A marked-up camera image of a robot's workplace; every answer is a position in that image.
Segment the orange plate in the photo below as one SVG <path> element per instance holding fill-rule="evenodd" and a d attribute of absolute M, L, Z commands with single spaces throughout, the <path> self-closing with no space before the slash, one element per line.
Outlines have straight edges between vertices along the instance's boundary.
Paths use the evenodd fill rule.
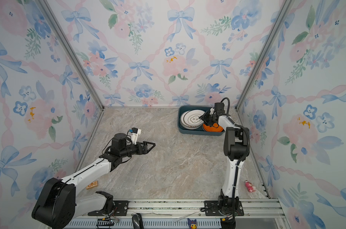
<path fill-rule="evenodd" d="M 206 132 L 213 132 L 213 133 L 220 133 L 220 132 L 223 132 L 223 128 L 217 124 L 217 123 L 214 123 L 212 126 L 209 126 L 209 125 L 205 125 L 203 124 L 202 125 L 202 128 L 206 131 Z"/>

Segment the white plate flower outline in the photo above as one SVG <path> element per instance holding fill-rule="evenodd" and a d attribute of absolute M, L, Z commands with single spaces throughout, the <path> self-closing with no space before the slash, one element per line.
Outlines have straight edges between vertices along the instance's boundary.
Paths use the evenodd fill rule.
<path fill-rule="evenodd" d="M 205 113 L 203 110 L 191 110 L 181 114 L 179 118 L 180 124 L 188 130 L 195 130 L 202 126 L 204 123 L 200 117 Z"/>

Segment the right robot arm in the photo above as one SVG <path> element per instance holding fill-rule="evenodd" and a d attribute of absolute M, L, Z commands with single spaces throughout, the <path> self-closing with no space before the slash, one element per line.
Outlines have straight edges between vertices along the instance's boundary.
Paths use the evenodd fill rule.
<path fill-rule="evenodd" d="M 239 208 L 238 184 L 242 166 L 250 153 L 249 129 L 236 123 L 229 115 L 221 101 L 199 117 L 205 125 L 213 127 L 218 124 L 225 132 L 223 152 L 226 156 L 227 168 L 218 207 L 223 214 L 231 211 L 234 215 Z"/>

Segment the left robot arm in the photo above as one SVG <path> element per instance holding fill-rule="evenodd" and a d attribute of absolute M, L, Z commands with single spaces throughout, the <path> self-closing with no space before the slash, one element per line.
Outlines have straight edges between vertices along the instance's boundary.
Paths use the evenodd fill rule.
<path fill-rule="evenodd" d="M 156 146 L 152 142 L 138 142 L 138 136 L 134 132 L 117 133 L 94 162 L 69 176 L 49 179 L 33 208 L 32 218 L 53 229 L 63 229 L 74 218 L 90 212 L 112 215 L 116 210 L 112 194 L 97 191 L 81 198 L 78 194 L 133 155 L 146 155 Z"/>

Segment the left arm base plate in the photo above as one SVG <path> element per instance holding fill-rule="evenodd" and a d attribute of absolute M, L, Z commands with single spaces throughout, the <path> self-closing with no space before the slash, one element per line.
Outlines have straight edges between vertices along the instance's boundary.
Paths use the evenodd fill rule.
<path fill-rule="evenodd" d="M 105 210 L 92 211 L 89 212 L 88 216 L 126 216 L 129 207 L 129 201 L 127 200 L 114 200 L 112 202 L 112 207 L 109 208 L 110 212 L 107 214 Z"/>

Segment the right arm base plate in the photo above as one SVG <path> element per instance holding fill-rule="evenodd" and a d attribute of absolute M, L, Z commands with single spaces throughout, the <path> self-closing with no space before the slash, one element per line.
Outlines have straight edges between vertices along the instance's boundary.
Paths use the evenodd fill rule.
<path fill-rule="evenodd" d="M 218 216 L 218 217 L 228 217 L 234 213 L 234 216 L 244 216 L 244 208 L 240 200 L 235 200 L 234 207 L 232 206 L 223 206 L 220 207 L 218 201 L 214 200 L 205 200 L 204 207 L 201 208 L 201 211 L 208 216 Z"/>

